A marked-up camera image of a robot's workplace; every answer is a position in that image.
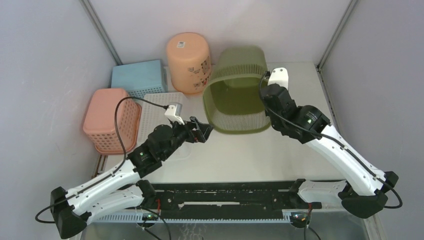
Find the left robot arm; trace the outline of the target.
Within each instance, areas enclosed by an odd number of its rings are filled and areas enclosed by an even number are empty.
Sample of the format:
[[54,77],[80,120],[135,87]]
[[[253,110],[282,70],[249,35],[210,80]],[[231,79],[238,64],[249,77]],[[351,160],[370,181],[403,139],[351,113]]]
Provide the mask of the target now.
[[89,224],[114,212],[156,203],[156,191],[144,177],[162,166],[184,143],[205,143],[213,126],[194,116],[183,125],[158,125],[144,143],[111,170],[68,190],[50,194],[50,210],[62,239],[82,232]]

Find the pink plastic basket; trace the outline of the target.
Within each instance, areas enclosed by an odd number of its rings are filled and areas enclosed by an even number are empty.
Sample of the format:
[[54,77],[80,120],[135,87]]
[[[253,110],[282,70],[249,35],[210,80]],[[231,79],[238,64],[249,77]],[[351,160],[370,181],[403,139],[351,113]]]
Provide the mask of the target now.
[[82,129],[103,155],[118,155],[123,148],[116,134],[115,125],[125,147],[132,150],[137,143],[142,107],[122,88],[103,88],[94,92]]

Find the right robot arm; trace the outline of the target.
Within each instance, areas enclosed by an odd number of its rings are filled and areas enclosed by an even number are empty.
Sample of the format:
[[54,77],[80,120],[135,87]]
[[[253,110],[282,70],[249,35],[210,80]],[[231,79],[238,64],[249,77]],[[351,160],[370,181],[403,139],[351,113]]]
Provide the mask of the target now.
[[259,97],[274,130],[321,154],[344,177],[341,181],[301,179],[289,194],[289,203],[341,205],[352,215],[367,219],[387,205],[387,192],[395,192],[399,179],[393,171],[370,164],[339,134],[330,119],[312,105],[297,106],[289,91],[274,83],[259,87]]

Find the orange capybara bucket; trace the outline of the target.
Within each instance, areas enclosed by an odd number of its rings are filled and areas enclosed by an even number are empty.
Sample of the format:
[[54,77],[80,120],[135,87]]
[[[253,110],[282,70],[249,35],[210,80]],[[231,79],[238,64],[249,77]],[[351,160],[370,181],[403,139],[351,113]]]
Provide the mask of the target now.
[[194,32],[173,36],[166,45],[172,86],[186,95],[197,95],[207,85],[212,63],[207,40]]

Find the clear white plastic tray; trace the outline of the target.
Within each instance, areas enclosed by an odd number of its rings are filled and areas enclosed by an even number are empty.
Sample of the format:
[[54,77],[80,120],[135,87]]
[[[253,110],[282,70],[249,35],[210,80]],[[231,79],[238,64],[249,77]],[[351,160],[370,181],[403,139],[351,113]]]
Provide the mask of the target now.
[[[170,103],[180,103],[181,117],[184,120],[188,120],[190,115],[193,113],[192,105],[189,99],[181,92],[167,92],[167,93],[149,93],[144,96],[144,99],[158,105],[169,105]],[[139,147],[148,137],[148,134],[152,133],[154,128],[158,125],[170,125],[170,122],[165,117],[165,110],[148,104],[144,101],[137,100],[137,103],[141,105],[140,122],[137,135],[137,144]],[[169,158],[169,161],[182,161],[188,159],[192,153],[192,145],[185,142],[179,147]]]

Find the green mesh waste bin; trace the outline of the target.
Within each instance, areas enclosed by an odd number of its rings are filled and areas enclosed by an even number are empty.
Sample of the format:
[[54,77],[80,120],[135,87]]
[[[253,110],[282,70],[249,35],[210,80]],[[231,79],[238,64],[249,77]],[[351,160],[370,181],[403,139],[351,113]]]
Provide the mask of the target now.
[[259,97],[260,80],[267,70],[258,46],[233,46],[220,54],[202,95],[205,116],[215,131],[254,134],[270,127]]

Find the blue plastic basket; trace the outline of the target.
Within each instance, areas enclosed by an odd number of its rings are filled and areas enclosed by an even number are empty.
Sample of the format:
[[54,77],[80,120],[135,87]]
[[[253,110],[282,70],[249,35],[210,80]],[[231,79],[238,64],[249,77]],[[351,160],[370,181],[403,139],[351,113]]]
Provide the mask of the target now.
[[166,71],[157,60],[117,65],[112,69],[111,88],[124,89],[130,96],[168,92]]

